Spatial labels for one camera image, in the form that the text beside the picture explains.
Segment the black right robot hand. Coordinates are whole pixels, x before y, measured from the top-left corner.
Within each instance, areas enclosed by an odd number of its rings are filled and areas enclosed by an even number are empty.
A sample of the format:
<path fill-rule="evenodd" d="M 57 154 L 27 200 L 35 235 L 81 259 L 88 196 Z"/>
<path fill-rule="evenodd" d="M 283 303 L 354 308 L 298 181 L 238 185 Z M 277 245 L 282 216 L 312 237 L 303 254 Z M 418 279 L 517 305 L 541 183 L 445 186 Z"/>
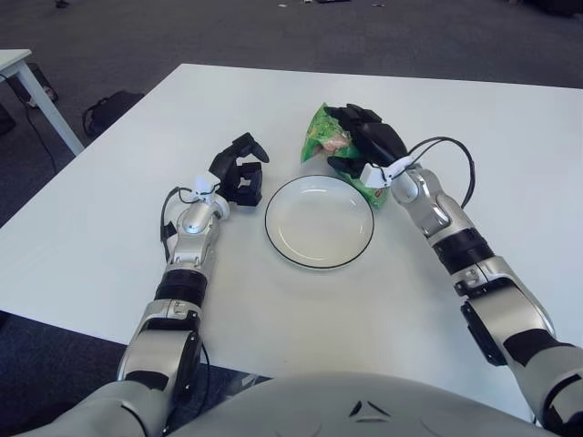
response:
<path fill-rule="evenodd" d="M 327 157 L 334 170 L 358 178 L 366 164 L 387 168 L 407 155 L 403 140 L 371 109 L 348 104 L 346 107 L 326 107 L 324 111 L 350 135 L 357 151 L 355 158 Z"/>

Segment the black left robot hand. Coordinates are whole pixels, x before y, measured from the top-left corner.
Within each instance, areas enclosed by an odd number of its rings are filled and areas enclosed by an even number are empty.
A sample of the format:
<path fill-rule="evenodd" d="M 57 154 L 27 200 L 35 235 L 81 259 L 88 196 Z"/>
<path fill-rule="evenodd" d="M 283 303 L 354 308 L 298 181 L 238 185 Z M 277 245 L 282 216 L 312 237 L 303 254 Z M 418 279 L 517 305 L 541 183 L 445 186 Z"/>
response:
<path fill-rule="evenodd" d="M 220 180 L 216 192 L 229 202 L 256 207 L 261 201 L 262 168 L 270 158 L 249 133 L 234 139 L 212 161 L 209 172 Z"/>

